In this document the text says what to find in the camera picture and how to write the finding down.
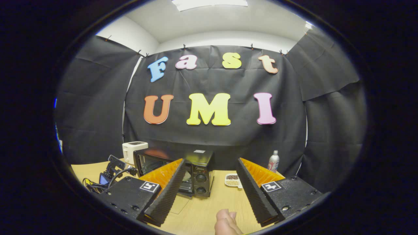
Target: ceiling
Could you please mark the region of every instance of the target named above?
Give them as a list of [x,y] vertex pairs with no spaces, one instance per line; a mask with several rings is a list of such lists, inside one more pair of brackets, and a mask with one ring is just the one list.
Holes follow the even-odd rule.
[[305,20],[268,0],[247,0],[248,7],[207,6],[179,12],[171,0],[150,1],[126,16],[159,43],[210,31],[253,31],[299,41]]

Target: pink letter i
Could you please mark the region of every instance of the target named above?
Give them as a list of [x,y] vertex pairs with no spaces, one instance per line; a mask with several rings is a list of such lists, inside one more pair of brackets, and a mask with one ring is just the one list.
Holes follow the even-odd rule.
[[271,113],[270,99],[273,97],[270,93],[255,93],[254,98],[258,101],[258,108],[260,110],[260,117],[257,123],[260,125],[274,124],[276,119]]

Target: human hand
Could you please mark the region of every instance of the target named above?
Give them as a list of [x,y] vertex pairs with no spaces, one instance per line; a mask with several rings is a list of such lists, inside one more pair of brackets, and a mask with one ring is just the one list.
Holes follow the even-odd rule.
[[222,209],[216,214],[215,235],[240,235],[243,234],[237,226],[236,212]]

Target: white toaster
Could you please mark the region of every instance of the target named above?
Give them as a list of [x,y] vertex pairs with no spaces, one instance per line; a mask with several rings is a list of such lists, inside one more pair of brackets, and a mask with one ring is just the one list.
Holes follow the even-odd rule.
[[123,150],[123,158],[125,162],[130,165],[134,165],[135,163],[133,160],[133,151],[137,151],[137,150],[141,150],[145,148],[148,148],[147,142],[135,141],[135,142],[123,143],[122,150]]

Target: oven knob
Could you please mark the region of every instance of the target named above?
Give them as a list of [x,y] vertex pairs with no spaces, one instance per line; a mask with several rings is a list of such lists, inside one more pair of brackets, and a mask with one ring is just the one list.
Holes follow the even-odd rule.
[[204,175],[197,175],[196,176],[196,181],[199,182],[199,183],[203,183],[203,182],[206,181],[206,176],[204,176]]
[[205,188],[200,187],[200,188],[197,188],[197,189],[196,189],[196,191],[197,191],[197,193],[199,193],[199,194],[204,194],[204,193],[206,192],[206,189],[205,189]]

